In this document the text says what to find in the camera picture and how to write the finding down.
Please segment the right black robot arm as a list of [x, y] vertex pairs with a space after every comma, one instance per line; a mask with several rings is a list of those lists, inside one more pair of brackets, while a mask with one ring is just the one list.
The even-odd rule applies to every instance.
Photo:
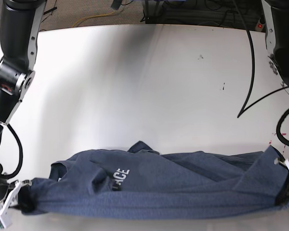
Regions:
[[23, 147], [10, 120], [35, 76], [37, 39], [45, 6], [44, 0], [4, 0], [1, 5], [0, 142], [3, 126], [6, 126], [17, 142], [19, 160], [16, 170], [7, 175], [0, 164], [0, 186], [17, 176], [22, 167]]

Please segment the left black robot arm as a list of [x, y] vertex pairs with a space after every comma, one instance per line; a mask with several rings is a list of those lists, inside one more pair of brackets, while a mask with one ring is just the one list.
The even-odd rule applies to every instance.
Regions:
[[[262, 7], [268, 56], [289, 87], [289, 0], [262, 0]], [[276, 205], [286, 204], [289, 204], [289, 173], [276, 198]]]

